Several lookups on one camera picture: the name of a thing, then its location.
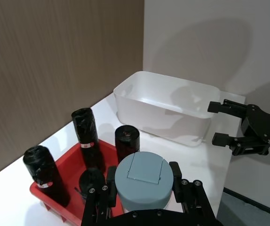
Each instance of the white wall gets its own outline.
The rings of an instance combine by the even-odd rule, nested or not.
[[[245,95],[270,113],[270,1],[145,0],[143,69]],[[270,207],[269,156],[233,157],[225,186]]]

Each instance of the gray floor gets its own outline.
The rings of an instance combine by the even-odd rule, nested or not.
[[[270,214],[223,193],[217,219],[224,226],[270,226]]]

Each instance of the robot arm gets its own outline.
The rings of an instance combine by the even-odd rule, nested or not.
[[[202,182],[182,179],[178,163],[170,162],[169,165],[174,176],[172,190],[183,213],[160,209],[136,210],[111,217],[117,195],[114,181],[116,166],[112,166],[102,189],[89,189],[81,226],[222,226],[214,216]]]
[[[241,118],[241,130],[244,137],[230,137],[228,134],[215,133],[212,144],[229,146],[233,155],[267,155],[270,147],[270,114],[256,105],[243,105],[230,100],[210,102],[208,111],[226,113]]]

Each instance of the gray lid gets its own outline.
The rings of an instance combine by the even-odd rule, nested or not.
[[[115,173],[121,204],[128,211],[165,208],[173,180],[168,162],[151,152],[136,152],[127,156]]]

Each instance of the plastic storage container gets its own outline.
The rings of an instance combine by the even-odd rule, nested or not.
[[[114,165],[117,166],[118,161],[115,147],[102,140],[99,140],[99,146],[105,158],[106,168],[108,169],[109,166]],[[80,226],[85,206],[80,194],[75,190],[75,187],[79,189],[79,178],[86,170],[80,144],[76,144],[62,157],[60,157],[56,161],[56,166],[71,197],[67,207],[61,206],[40,191],[36,182],[32,183],[30,191],[34,196],[44,202],[47,210],[53,209],[56,213],[61,215],[63,221],[68,220],[73,225]],[[123,209],[118,195],[116,199],[116,207],[111,210],[114,217],[123,214]]]
[[[220,99],[214,86],[143,71],[114,95],[122,123],[188,146],[201,143],[213,116],[209,102]]]

